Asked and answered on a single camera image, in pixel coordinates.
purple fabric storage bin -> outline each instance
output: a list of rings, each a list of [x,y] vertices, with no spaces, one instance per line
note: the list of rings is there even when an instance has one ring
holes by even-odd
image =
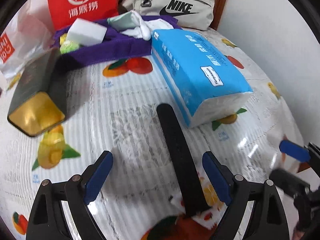
[[[181,29],[177,25],[178,20],[171,16],[142,16],[145,21],[163,19],[169,22],[175,29]],[[136,39],[123,35],[108,25],[107,20],[99,20],[96,23],[107,27],[106,35],[101,44],[83,47],[62,55],[62,59],[71,65],[66,66],[68,70],[84,67],[109,60],[122,58],[142,57],[151,54],[151,40]],[[60,36],[67,33],[69,27],[56,31],[53,46],[60,47]]]

beige nike bag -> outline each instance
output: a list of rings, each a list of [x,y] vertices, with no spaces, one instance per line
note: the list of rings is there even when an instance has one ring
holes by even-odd
[[[213,6],[214,0],[132,0],[132,8],[141,15],[173,16],[179,26],[199,30],[212,22]]]

metal screw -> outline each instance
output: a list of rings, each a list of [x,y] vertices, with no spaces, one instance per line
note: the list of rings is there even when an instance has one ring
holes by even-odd
[[[79,180],[80,180],[80,175],[74,175],[74,176],[72,177],[72,180],[73,180],[73,181],[79,181]]]
[[[272,181],[271,179],[268,179],[268,180],[267,180],[267,184],[268,184],[269,186],[273,186],[273,181]]]
[[[240,174],[237,174],[237,175],[235,176],[235,179],[236,179],[237,181],[243,181],[243,177],[242,177]]]
[[[49,180],[45,179],[44,181],[41,182],[42,186],[47,186],[49,184]]]

red bag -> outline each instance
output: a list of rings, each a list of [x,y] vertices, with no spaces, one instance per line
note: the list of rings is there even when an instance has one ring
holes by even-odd
[[[56,30],[77,18],[95,21],[118,15],[118,0],[48,0],[48,4]]]

blue gripper pad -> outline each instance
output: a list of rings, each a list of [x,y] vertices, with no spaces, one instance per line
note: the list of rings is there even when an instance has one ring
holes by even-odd
[[[291,141],[283,140],[279,145],[279,149],[282,153],[285,153],[300,162],[310,161],[309,151]]]
[[[227,206],[230,205],[232,201],[230,186],[208,153],[202,155],[202,166],[220,201],[224,202]]]
[[[83,198],[86,205],[96,200],[103,183],[109,175],[112,165],[113,155],[111,152],[108,152],[86,184],[86,191]]]

